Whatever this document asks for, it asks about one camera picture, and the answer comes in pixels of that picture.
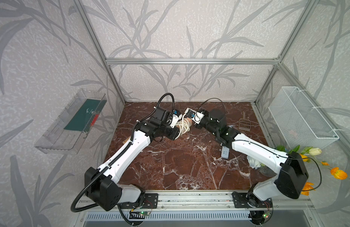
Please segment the light blue power strip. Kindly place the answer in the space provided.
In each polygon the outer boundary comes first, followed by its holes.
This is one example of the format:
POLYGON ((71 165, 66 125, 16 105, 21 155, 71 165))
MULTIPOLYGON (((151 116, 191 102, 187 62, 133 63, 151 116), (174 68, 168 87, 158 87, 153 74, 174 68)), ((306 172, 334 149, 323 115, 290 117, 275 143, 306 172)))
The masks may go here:
POLYGON ((221 149, 221 158, 228 159, 230 154, 230 149, 228 147, 223 146, 221 149))

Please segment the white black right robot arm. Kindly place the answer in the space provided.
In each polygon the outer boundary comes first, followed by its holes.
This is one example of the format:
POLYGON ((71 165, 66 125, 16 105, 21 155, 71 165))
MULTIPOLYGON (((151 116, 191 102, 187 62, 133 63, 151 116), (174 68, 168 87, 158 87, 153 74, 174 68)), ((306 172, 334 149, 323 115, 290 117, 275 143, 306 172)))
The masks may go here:
POLYGON ((298 199, 308 180, 302 157, 297 152, 287 154, 256 142, 237 129, 227 125, 225 114, 218 109, 195 112, 189 115, 196 128, 204 128, 214 135, 222 146, 243 153, 271 169, 276 175, 253 185, 245 194, 234 199, 252 208, 259 207, 267 199, 284 195, 298 199))

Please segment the pink power strip block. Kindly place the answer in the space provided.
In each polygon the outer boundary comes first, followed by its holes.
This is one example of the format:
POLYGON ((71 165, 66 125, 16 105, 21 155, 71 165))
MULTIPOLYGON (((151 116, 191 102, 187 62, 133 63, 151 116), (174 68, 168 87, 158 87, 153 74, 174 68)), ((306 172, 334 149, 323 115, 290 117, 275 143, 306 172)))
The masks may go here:
POLYGON ((190 131, 190 127, 192 126, 193 121, 190 118, 185 118, 183 120, 180 120, 177 124, 176 127, 180 129, 180 134, 185 134, 188 131, 190 131))

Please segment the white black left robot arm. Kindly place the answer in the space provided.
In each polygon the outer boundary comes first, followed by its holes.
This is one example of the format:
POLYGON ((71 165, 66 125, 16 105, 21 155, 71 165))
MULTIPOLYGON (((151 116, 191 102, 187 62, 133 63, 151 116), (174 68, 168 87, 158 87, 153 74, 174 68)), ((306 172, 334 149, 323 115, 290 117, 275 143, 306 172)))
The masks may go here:
POLYGON ((117 204, 143 203, 145 191, 141 187, 119 184, 119 181, 132 161, 155 138, 176 139, 180 134, 176 124, 182 116, 179 110, 170 112, 157 107, 148 120, 136 123, 130 139, 111 158, 97 169, 91 167, 86 171, 85 195, 95 203, 95 206, 110 211, 117 204))

